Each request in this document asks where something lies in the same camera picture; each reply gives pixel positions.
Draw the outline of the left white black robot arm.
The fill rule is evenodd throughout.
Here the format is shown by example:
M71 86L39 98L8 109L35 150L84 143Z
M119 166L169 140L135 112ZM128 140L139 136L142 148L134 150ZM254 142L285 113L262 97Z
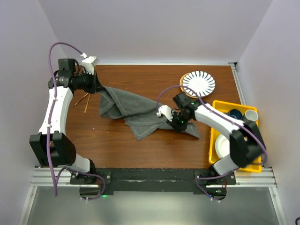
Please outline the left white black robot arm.
M59 69L48 82L49 101L38 134L30 136L30 146L42 167L67 166L73 171L81 172L81 179L92 184L97 179L97 172L91 160L76 153L74 144L66 136L66 120L70 102L76 90L88 94L104 90L98 80L94 66L98 63L96 56L89 56L81 64L75 59L59 59Z

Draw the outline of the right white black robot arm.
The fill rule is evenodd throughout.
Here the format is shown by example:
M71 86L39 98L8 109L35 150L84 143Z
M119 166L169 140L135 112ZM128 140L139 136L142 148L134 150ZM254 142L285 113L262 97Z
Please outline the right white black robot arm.
M234 119L201 99L192 100L184 92L173 97L173 101L180 111L170 112L167 122L175 131L186 130L188 122L195 120L217 130L229 141L229 154L210 167L209 179L212 183L220 184L225 175L247 167L262 154L267 154L255 122Z

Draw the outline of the grey cloth napkin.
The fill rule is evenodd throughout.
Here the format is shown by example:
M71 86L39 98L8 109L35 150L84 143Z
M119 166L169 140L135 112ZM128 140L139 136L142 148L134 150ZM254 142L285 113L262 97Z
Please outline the grey cloth napkin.
M157 116L154 100L111 87L105 87L100 96L100 116L111 120L123 118L139 141L157 129L173 130L166 118Z

